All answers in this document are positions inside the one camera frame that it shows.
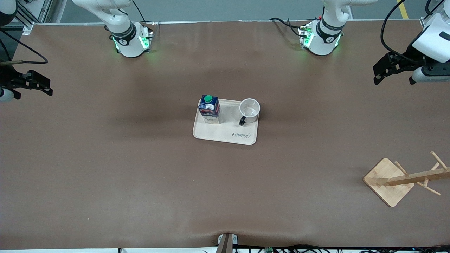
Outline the white mug black handle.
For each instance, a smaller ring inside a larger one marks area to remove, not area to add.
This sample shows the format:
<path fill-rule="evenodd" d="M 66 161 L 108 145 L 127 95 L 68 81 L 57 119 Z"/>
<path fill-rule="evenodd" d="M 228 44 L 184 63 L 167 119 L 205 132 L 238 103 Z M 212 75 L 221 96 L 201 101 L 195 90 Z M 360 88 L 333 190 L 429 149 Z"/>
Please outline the white mug black handle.
<path fill-rule="evenodd" d="M 261 110 L 261 106 L 255 99 L 244 99 L 239 105 L 239 111 L 242 115 L 239 125 L 243 126 L 245 124 L 255 122 Z"/>

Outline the blue milk carton green cap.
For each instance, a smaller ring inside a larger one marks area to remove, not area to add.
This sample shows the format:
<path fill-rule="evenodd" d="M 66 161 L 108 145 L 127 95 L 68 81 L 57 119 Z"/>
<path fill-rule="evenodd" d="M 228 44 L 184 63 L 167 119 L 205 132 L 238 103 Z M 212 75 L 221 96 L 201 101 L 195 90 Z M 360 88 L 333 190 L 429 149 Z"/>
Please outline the blue milk carton green cap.
<path fill-rule="evenodd" d="M 220 124 L 220 101 L 217 96 L 203 95 L 198 105 L 198 111 L 209 124 Z"/>

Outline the wooden cup rack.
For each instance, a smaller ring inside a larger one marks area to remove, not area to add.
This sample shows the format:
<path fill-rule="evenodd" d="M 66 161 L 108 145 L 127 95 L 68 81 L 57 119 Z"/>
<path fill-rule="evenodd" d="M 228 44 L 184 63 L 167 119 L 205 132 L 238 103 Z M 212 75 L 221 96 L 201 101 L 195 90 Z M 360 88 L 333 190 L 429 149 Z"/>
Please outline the wooden cup rack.
<path fill-rule="evenodd" d="M 440 196 L 430 188 L 429 183 L 435 180 L 450 179 L 450 166 L 434 152 L 430 152 L 436 163 L 428 171 L 409 174 L 399 162 L 392 162 L 387 157 L 381 159 L 363 178 L 363 182 L 387 206 L 394 208 L 415 186 Z"/>

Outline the cream plastic tray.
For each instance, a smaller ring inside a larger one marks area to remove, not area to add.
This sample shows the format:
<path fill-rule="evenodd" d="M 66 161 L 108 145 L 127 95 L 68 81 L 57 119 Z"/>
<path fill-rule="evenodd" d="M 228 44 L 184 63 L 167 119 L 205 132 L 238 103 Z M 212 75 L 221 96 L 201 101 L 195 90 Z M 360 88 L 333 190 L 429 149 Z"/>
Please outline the cream plastic tray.
<path fill-rule="evenodd" d="M 219 99 L 221 113 L 220 124 L 204 121 L 199 111 L 193 125 L 193 136 L 196 139 L 226 142 L 241 145 L 253 145 L 257 141 L 258 117 L 254 122 L 239 125 L 242 117 L 239 110 L 240 101 Z"/>

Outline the metal table clamp bracket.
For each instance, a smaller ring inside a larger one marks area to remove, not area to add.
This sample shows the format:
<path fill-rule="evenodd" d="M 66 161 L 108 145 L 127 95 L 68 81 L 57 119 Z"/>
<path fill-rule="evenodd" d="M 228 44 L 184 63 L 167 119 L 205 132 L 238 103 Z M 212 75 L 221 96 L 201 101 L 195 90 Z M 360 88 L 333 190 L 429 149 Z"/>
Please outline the metal table clamp bracket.
<path fill-rule="evenodd" d="M 236 234 L 224 233 L 218 237 L 218 247 L 216 253 L 238 253 L 235 246 L 238 245 Z"/>

